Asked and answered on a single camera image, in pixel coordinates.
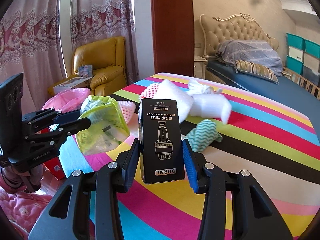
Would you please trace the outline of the person's left hand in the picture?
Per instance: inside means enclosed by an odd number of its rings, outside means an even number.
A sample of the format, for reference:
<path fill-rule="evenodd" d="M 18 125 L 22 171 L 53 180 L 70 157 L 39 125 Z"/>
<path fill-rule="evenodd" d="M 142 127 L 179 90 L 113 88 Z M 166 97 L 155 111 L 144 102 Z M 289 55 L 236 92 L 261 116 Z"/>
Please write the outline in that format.
<path fill-rule="evenodd" d="M 39 165 L 30 171 L 19 173 L 14 167 L 1 167 L 1 188 L 7 193 L 35 192 L 41 188 L 44 166 Z"/>

